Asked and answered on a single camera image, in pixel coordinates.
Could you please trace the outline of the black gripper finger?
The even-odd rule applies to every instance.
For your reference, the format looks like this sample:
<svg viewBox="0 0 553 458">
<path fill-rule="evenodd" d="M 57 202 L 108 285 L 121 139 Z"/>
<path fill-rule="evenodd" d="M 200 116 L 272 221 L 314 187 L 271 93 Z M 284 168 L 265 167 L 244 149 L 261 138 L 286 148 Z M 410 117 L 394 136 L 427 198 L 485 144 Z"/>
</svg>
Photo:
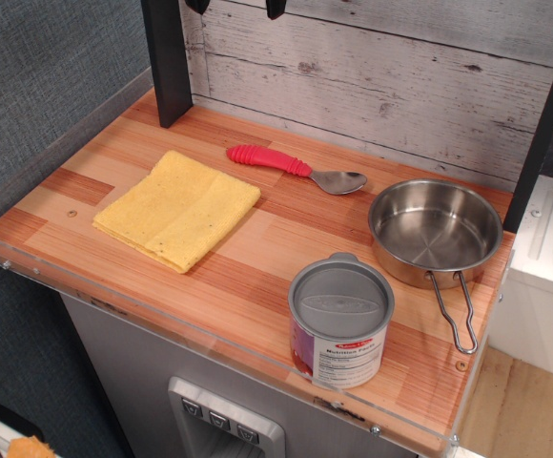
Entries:
<svg viewBox="0 0 553 458">
<path fill-rule="evenodd" d="M 285 13 L 286 0 L 266 0 L 265 3 L 267 16 L 271 20 L 278 19 Z"/>
<path fill-rule="evenodd" d="M 185 0 L 185 3 L 198 14 L 203 14 L 209 7 L 209 0 Z"/>
</svg>

